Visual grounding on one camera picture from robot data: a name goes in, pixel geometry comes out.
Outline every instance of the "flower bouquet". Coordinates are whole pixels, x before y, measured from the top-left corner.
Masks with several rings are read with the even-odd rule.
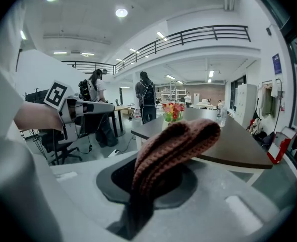
[[[183,104],[170,102],[168,104],[163,103],[162,108],[164,111],[165,121],[169,124],[175,121],[179,121],[183,118],[182,112],[185,107]]]

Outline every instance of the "desk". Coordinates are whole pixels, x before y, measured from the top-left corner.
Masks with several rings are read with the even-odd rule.
[[[183,119],[209,118],[215,120],[216,115],[215,110],[186,108]],[[142,139],[145,141],[162,132],[164,121],[163,117],[159,117],[131,131],[136,135],[138,150],[141,147]],[[221,128],[221,135],[217,143],[194,160],[218,165],[229,171],[252,173],[253,176],[248,180],[250,185],[265,169],[271,169],[273,166],[266,152],[231,117],[227,117],[225,126]]]
[[[125,134],[125,131],[123,129],[123,121],[122,121],[121,110],[124,110],[124,109],[127,109],[127,108],[129,108],[129,106],[116,106],[116,107],[114,107],[114,110],[118,111],[120,131],[117,129],[117,126],[116,126],[116,120],[115,120],[114,112],[112,112],[111,115],[110,115],[111,118],[112,118],[112,126],[113,126],[114,135],[116,137],[120,137],[120,136]]]
[[[199,102],[196,104],[199,108],[201,107],[206,107],[207,109],[211,109],[213,110],[213,105],[211,105],[210,103],[202,103],[202,102]]]

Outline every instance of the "poster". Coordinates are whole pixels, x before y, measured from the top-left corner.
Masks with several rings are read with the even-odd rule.
[[[274,63],[274,70],[275,74],[281,74],[281,64],[280,64],[280,59],[279,59],[279,54],[276,54],[273,56],[273,63]]]

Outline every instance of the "bottle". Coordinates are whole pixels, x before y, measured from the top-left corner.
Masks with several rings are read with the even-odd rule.
[[[134,117],[135,117],[135,120],[136,120],[136,121],[141,120],[140,109],[135,109]]]
[[[217,123],[220,127],[224,127],[227,118],[227,107],[220,103],[217,110]]]

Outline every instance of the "floor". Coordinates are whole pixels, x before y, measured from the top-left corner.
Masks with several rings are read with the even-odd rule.
[[[131,129],[141,125],[141,120],[128,120],[128,116],[123,115],[123,127],[126,133],[118,138],[119,143],[114,147],[100,148],[96,142],[95,135],[91,134],[75,141],[70,148],[78,147],[80,151],[74,151],[72,154],[81,156],[84,161],[97,160],[107,158],[111,152],[118,149],[122,152],[130,152],[137,150],[135,137],[131,134]],[[92,151],[89,151],[89,144],[92,145]],[[40,154],[39,149],[32,139],[27,140],[27,145],[34,153]],[[47,153],[45,156],[52,159],[53,153]],[[66,164],[77,163],[77,158],[66,159]],[[250,174],[236,173],[239,178],[248,180]],[[265,194],[279,209],[293,204],[297,198],[297,179],[288,167],[287,163],[282,160],[278,165],[274,165],[271,170],[265,170],[262,175],[253,184],[253,187]]]

